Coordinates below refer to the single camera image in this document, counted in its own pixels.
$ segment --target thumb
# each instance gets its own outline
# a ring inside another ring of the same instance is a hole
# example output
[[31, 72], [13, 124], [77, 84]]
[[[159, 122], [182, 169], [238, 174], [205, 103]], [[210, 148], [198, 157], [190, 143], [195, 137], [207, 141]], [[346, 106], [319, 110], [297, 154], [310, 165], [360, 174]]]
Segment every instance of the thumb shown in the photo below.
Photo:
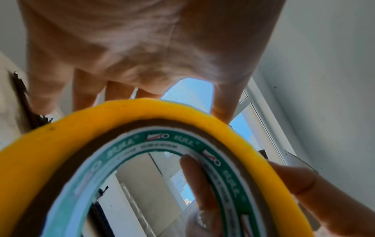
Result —
[[223, 222], [219, 210], [199, 210], [193, 212], [187, 220], [186, 237], [223, 236]]

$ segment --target yellow tape roll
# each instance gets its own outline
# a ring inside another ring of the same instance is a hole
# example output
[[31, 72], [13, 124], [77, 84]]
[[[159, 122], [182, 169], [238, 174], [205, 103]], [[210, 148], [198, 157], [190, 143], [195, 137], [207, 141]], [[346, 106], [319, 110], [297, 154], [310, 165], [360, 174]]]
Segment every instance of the yellow tape roll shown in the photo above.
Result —
[[100, 184], [149, 151], [190, 154], [202, 164], [226, 236], [313, 236], [282, 181], [248, 142], [208, 114], [150, 99], [76, 112], [4, 149], [0, 236], [79, 236]]

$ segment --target blue sky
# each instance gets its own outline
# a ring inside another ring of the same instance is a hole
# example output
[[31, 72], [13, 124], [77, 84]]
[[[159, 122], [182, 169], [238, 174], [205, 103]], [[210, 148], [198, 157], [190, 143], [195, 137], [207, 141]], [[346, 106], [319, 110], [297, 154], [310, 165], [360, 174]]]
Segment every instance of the blue sky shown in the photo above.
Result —
[[[162, 100], [174, 101], [193, 106], [206, 113], [210, 112], [213, 99], [213, 85], [210, 82], [186, 78], [174, 85], [163, 97]], [[239, 114], [230, 123], [233, 129], [247, 141], [252, 133], [242, 114]], [[183, 199], [194, 200], [190, 187], [187, 185], [180, 193]]]

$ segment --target wrinkled skin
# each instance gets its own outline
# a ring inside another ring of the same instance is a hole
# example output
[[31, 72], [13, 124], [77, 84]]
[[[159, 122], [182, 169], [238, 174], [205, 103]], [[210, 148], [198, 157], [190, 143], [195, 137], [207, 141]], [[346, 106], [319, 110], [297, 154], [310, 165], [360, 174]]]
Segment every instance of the wrinkled skin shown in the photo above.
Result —
[[32, 110], [52, 112], [73, 82], [74, 110], [105, 99], [160, 98], [186, 77], [214, 84], [229, 123], [284, 0], [20, 0]]

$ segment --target glass pane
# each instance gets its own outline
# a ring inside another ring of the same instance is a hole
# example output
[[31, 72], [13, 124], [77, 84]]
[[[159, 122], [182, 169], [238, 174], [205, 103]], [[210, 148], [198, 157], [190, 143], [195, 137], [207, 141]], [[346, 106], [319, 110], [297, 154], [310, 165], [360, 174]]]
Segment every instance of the glass pane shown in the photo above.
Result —
[[161, 99], [190, 105], [209, 113], [213, 90], [210, 82], [186, 78], [169, 89]]
[[239, 102], [241, 103], [246, 98], [247, 98], [247, 94], [246, 94], [245, 91], [243, 91], [242, 94], [241, 94], [241, 98], [239, 99]]
[[186, 205], [189, 206], [192, 201], [195, 200], [195, 197], [193, 195], [193, 192], [191, 191], [189, 185], [186, 182], [184, 173], [182, 172], [182, 169], [178, 171], [173, 177], [172, 177], [172, 183], [180, 193], [182, 199], [185, 201]]
[[245, 121], [242, 113], [237, 115], [232, 122], [229, 124], [232, 128], [243, 138], [246, 139], [257, 151], [261, 150], [257, 140], [254, 137], [254, 134], [251, 132], [249, 125]]

